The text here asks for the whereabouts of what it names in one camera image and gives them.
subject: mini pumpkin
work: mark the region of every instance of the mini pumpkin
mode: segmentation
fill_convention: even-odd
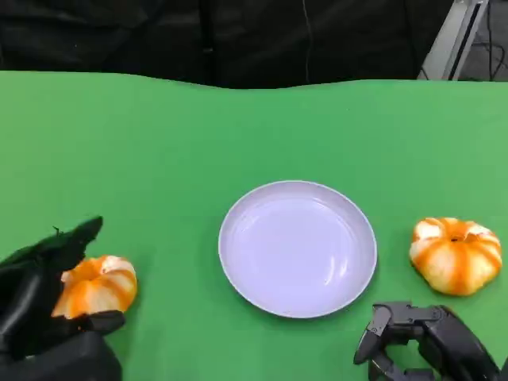
[[[76,318],[82,314],[125,312],[137,293],[132,264],[118,256],[85,259],[62,274],[64,289],[52,316]]]
[[[470,295],[501,270],[501,244],[473,221],[425,218],[413,232],[410,259],[429,285],[444,294]]]

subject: green tablecloth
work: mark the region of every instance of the green tablecloth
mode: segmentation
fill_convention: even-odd
[[[0,252],[101,214],[88,254],[130,258],[140,293],[110,336],[126,381],[362,380],[352,356],[371,304],[451,306],[499,365],[508,281],[433,293],[408,260],[426,216],[477,220],[508,242],[508,85],[356,82],[218,90],[127,75],[0,74]],[[346,310],[292,321],[221,272],[218,230],[245,192],[324,183],[369,217],[375,277]],[[404,366],[415,347],[397,348]]]

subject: striped pumpkin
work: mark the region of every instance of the striped pumpkin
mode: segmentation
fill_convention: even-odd
[[[137,292],[132,264],[117,256],[85,259],[62,274],[64,289],[52,316],[76,318],[82,314],[120,310],[125,312]]]
[[[470,295],[501,270],[501,244],[489,229],[456,218],[426,218],[413,232],[410,259],[444,294]]]

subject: black curtain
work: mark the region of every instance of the black curtain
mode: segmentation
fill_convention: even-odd
[[[0,65],[232,88],[414,79],[452,2],[0,0]]]

